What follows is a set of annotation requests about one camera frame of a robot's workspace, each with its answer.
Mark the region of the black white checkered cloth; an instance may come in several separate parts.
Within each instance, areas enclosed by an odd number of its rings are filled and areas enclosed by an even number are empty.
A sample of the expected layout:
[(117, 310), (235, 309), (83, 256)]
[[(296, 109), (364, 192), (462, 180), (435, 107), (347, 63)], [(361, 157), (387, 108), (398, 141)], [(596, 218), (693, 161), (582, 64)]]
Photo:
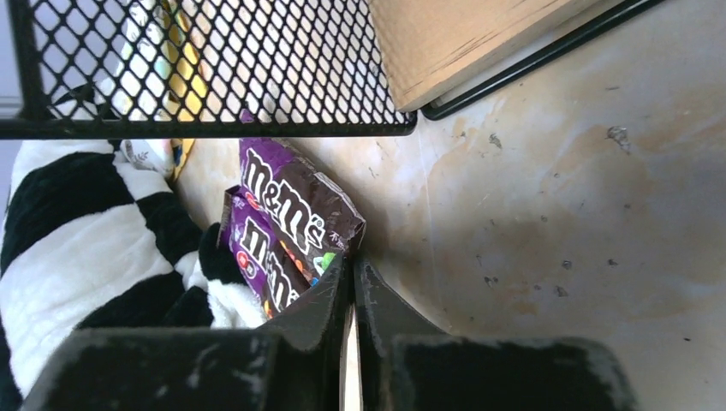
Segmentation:
[(235, 259), (163, 174), (118, 140), (25, 140), (1, 242), (1, 407), (17, 410), (46, 362), (91, 328), (253, 329), (266, 316)]

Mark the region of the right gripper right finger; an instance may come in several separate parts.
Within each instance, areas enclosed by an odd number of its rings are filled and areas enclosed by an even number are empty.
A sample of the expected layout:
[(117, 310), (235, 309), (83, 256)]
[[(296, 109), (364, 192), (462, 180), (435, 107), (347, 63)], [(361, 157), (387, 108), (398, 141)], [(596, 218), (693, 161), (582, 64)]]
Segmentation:
[(578, 337), (450, 335), (400, 297), (367, 260), (352, 268), (366, 410), (635, 410), (625, 372)]

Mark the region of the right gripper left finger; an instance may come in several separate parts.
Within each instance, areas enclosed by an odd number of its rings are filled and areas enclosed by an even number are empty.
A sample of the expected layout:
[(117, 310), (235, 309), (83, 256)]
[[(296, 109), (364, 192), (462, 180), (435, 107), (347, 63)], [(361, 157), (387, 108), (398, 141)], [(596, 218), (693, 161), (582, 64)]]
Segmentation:
[(96, 329), (51, 356), (25, 410), (337, 410), (348, 259), (253, 330)]

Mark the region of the purple m&m bag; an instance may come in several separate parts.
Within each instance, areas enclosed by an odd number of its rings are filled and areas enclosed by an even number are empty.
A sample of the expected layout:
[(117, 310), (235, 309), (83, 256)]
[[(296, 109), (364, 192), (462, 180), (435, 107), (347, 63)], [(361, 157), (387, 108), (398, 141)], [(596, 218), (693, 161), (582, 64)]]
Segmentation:
[(314, 285), (355, 253), (366, 220), (341, 187), (286, 140), (241, 138), (241, 185), (302, 276)]
[(267, 318), (276, 317), (309, 288), (274, 230), (241, 186), (224, 192), (218, 241), (232, 253), (241, 277)]

